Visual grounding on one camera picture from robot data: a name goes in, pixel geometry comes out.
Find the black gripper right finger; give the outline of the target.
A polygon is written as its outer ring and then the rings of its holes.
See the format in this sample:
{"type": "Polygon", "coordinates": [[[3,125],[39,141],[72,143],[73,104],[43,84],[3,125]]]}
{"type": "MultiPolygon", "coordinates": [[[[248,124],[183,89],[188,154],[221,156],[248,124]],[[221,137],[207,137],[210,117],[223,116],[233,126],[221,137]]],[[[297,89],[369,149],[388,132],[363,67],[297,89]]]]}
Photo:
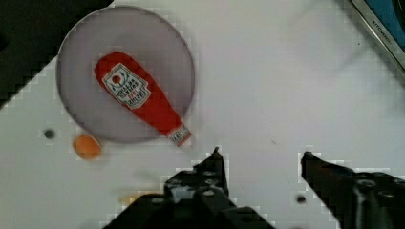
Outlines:
{"type": "Polygon", "coordinates": [[[301,158],[301,177],[341,229],[405,229],[404,180],[382,172],[355,172],[311,152],[301,158]]]}

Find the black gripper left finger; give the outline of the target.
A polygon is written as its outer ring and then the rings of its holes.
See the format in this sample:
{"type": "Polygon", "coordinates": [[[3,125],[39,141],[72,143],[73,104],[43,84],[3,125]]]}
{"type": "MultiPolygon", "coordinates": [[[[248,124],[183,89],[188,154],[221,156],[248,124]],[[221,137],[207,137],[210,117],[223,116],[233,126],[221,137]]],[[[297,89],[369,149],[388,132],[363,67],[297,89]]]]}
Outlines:
{"type": "Polygon", "coordinates": [[[161,194],[136,198],[103,229],[275,229],[229,198],[224,158],[215,148],[190,171],[165,181],[161,194]]]}

